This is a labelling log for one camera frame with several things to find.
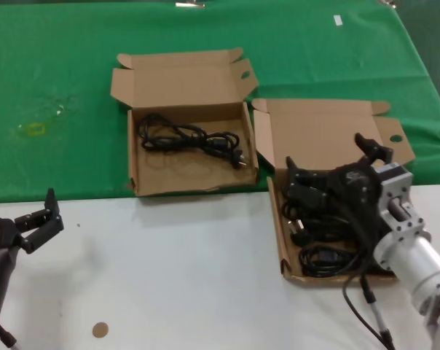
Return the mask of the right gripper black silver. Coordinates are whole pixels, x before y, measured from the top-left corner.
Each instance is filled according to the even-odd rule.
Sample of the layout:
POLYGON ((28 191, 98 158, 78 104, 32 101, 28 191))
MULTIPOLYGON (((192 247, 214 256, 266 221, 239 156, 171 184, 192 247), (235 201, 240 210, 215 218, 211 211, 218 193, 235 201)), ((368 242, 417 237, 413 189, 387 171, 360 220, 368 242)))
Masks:
POLYGON ((355 144, 363 152, 359 163, 328 171, 299 168, 286 158, 287 198, 321 199, 329 192, 336 206, 349 219, 361 242, 373 252, 384 237, 393 241, 423 237, 430 241, 424 219, 411 203, 413 174, 399 163, 391 163, 393 150, 356 133, 355 144), (376 160, 384 166, 371 166, 376 160))

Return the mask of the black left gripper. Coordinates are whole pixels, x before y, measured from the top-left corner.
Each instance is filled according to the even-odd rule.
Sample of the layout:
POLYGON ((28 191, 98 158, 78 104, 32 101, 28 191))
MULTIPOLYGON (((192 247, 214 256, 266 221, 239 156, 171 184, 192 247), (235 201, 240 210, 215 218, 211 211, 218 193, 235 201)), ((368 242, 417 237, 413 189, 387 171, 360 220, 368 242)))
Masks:
POLYGON ((49 188, 44 209, 18 217, 15 221, 0 218, 0 249, 19 246, 27 254, 32 254, 63 229, 55 191, 49 188))

